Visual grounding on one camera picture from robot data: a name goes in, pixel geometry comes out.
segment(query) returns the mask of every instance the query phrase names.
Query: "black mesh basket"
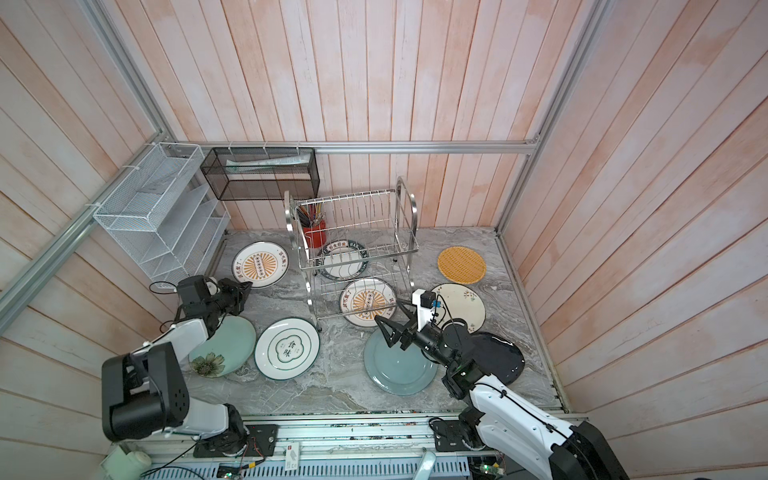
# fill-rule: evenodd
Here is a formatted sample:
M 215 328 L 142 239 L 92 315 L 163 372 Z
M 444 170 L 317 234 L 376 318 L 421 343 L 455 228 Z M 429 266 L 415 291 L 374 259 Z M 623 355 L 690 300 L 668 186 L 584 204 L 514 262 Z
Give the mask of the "black mesh basket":
M 320 186 L 312 148 L 215 147 L 200 169 L 219 200 L 306 200 Z

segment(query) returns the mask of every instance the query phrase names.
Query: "ceramic plate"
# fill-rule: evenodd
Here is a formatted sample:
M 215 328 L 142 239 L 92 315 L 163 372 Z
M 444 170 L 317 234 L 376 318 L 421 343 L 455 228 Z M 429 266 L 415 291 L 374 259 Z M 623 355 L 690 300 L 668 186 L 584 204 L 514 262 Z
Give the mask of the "ceramic plate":
M 300 318 L 278 320 L 256 344 L 256 366 L 273 380 L 288 380 L 304 373 L 317 358 L 320 338 L 311 323 Z
M 248 360 L 256 343 L 256 330 L 242 316 L 226 316 L 214 336 L 190 352 L 192 370 L 216 377 L 232 373 Z
M 331 280 L 351 280 L 357 278 L 368 266 L 368 250 L 355 240 L 337 240 L 328 243 L 320 251 L 320 264 L 330 265 L 320 270 L 320 275 Z M 346 265 L 333 266 L 334 263 L 363 260 Z
M 443 283 L 432 289 L 442 296 L 453 318 L 460 318 L 467 322 L 467 330 L 470 333 L 480 329 L 485 322 L 485 305 L 477 293 L 457 283 Z M 442 327 L 449 321 L 445 308 L 437 309 L 438 326 Z
M 392 287 L 377 278 L 362 278 L 346 286 L 339 303 L 342 313 L 382 307 L 346 315 L 346 319 L 357 326 L 376 326 L 376 321 L 373 319 L 376 315 L 390 318 L 395 314 L 394 306 L 386 308 L 387 305 L 394 305 L 395 301 L 395 292 Z
M 418 346 L 411 345 L 406 351 L 399 345 L 389 348 L 381 330 L 368 338 L 362 357 L 371 380 L 395 395 L 421 392 L 437 374 L 437 365 L 427 360 Z
M 253 282 L 264 288 L 277 282 L 288 270 L 288 253 L 277 243 L 256 242 L 243 248 L 232 263 L 238 282 Z
M 495 375 L 499 382 L 509 385 L 523 373 L 525 358 L 514 343 L 488 332 L 473 333 L 472 342 L 478 366 Z

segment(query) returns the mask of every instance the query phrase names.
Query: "white wire mesh organizer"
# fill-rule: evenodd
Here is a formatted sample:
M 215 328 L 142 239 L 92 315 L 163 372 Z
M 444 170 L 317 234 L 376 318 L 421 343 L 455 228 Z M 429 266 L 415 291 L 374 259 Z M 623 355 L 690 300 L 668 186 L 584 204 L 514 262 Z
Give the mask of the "white wire mesh organizer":
M 419 250 L 416 242 L 419 216 L 415 197 L 401 177 L 394 189 L 357 194 L 295 200 L 286 192 L 284 205 L 288 233 L 299 257 L 299 268 L 306 281 L 307 303 L 315 323 L 337 316 L 388 309 L 396 305 L 398 298 L 410 299 L 413 291 L 411 255 Z M 301 219 L 307 211 L 322 221 L 314 227 L 303 227 Z M 364 247 L 367 257 L 361 261 L 358 257 L 343 257 L 343 253 L 329 255 L 320 248 L 337 240 L 356 242 Z M 355 268 L 363 262 L 367 265 L 358 276 L 333 280 L 320 272 L 327 268 L 329 261 L 334 267 L 348 265 Z M 369 290 L 379 281 L 392 288 L 394 299 L 355 305 L 342 311 L 340 300 L 347 286 L 357 282 L 357 290 Z
M 205 271 L 229 223 L 206 184 L 189 186 L 202 161 L 199 145 L 155 145 L 94 215 L 152 281 Z

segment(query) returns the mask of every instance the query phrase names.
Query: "wooden wall panel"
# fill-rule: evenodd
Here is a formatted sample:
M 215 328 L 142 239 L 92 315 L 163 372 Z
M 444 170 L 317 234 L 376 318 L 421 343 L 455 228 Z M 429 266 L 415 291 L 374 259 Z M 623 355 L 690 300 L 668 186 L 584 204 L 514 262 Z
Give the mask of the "wooden wall panel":
M 766 471 L 766 22 L 766 0 L 618 2 L 503 232 L 633 478 Z
M 188 22 L 202 18 L 187 13 Z M 0 84 L 5 289 L 155 128 L 77 2 L 2 3 Z M 240 122 L 238 114 L 232 118 Z M 109 445 L 101 431 L 101 364 L 157 336 L 160 322 L 175 313 L 175 300 L 156 296 L 148 284 L 96 230 L 4 332 L 6 472 L 27 478 L 33 458 L 46 458 L 56 478 L 97 471 Z
M 533 137 L 594 0 L 192 3 L 105 2 L 179 138 L 407 141 Z M 521 160 L 330 155 L 321 190 L 405 176 L 424 227 L 488 226 Z M 279 203 L 229 207 L 235 228 L 283 224 Z

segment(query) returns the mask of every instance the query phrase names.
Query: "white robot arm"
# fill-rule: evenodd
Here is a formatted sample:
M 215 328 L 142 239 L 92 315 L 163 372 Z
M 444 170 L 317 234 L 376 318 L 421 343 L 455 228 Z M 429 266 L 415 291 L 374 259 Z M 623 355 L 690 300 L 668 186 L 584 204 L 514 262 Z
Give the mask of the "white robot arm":
M 525 364 L 516 346 L 497 336 L 489 343 L 488 334 L 470 335 L 462 319 L 438 328 L 430 302 L 436 302 L 434 293 L 416 290 L 412 305 L 399 302 L 409 318 L 405 325 L 382 316 L 376 323 L 390 348 L 414 344 L 446 367 L 443 385 L 469 404 L 459 416 L 458 442 L 498 450 L 540 480 L 629 479 L 594 426 L 559 419 L 507 388 Z
M 179 282 L 181 306 L 163 335 L 101 367 L 102 429 L 113 442 L 149 435 L 192 435 L 222 455 L 246 447 L 247 430 L 232 405 L 189 397 L 179 362 L 216 332 L 224 315 L 243 311 L 251 284 L 202 276 Z M 184 320 L 179 321 L 184 311 Z

